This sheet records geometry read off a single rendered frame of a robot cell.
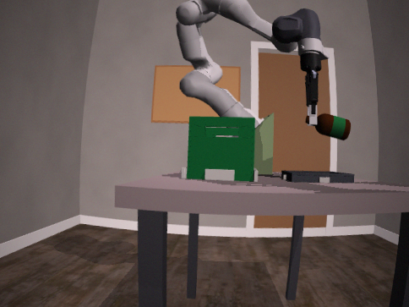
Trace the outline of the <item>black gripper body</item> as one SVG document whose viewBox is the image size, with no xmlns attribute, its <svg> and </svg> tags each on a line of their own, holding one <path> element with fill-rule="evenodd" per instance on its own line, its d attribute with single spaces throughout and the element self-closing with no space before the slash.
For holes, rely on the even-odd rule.
<svg viewBox="0 0 409 307">
<path fill-rule="evenodd" d="M 304 53 L 300 56 L 300 64 L 301 70 L 305 72 L 307 71 L 307 74 L 309 74 L 310 83 L 312 70 L 314 70 L 314 72 L 321 70 L 321 56 L 318 53 L 313 52 Z"/>
</svg>

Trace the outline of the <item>brown bottle with green label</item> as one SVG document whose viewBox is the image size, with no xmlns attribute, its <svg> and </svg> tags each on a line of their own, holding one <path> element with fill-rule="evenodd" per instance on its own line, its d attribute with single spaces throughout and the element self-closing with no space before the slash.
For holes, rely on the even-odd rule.
<svg viewBox="0 0 409 307">
<path fill-rule="evenodd" d="M 317 117 L 316 130 L 322 134 L 338 140 L 346 140 L 351 130 L 351 122 L 348 119 L 340 118 L 327 113 Z"/>
</svg>

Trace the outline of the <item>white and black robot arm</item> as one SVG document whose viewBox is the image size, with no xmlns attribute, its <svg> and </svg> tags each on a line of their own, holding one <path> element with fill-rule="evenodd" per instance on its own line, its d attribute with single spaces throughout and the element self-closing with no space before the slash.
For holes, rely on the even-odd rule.
<svg viewBox="0 0 409 307">
<path fill-rule="evenodd" d="M 179 88 L 185 96 L 208 104 L 220 117 L 255 118 L 255 128 L 264 120 L 244 108 L 227 89 L 215 85 L 223 75 L 222 69 L 211 60 L 200 27 L 217 14 L 263 36 L 280 52 L 292 52 L 298 46 L 299 56 L 313 52 L 318 53 L 321 60 L 330 58 L 321 43 L 319 17 L 311 9 L 301 8 L 294 14 L 278 17 L 271 24 L 261 19 L 247 0 L 190 0 L 181 3 L 176 11 L 177 20 L 181 23 L 176 25 L 177 37 L 183 58 L 195 70 L 180 80 Z"/>
</svg>

